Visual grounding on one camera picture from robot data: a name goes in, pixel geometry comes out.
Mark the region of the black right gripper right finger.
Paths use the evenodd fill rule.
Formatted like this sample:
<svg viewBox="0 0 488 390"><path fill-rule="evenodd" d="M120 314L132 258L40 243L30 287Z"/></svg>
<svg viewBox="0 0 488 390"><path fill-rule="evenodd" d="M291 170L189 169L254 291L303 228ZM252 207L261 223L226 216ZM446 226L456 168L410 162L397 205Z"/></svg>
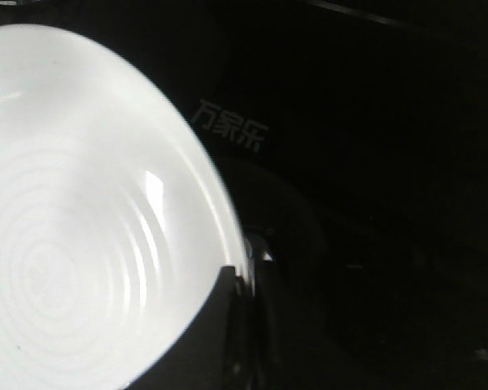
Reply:
<svg viewBox="0 0 488 390"><path fill-rule="evenodd" d="M333 359L312 269L255 262L239 282L227 330L229 389L331 389Z"/></svg>

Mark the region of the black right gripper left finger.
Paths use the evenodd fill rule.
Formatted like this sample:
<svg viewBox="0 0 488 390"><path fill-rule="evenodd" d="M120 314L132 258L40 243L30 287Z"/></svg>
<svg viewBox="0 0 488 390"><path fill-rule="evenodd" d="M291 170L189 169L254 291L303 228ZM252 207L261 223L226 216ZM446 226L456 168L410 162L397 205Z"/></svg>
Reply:
<svg viewBox="0 0 488 390"><path fill-rule="evenodd" d="M213 289L172 347L129 387L137 390L220 389L235 268L220 268Z"/></svg>

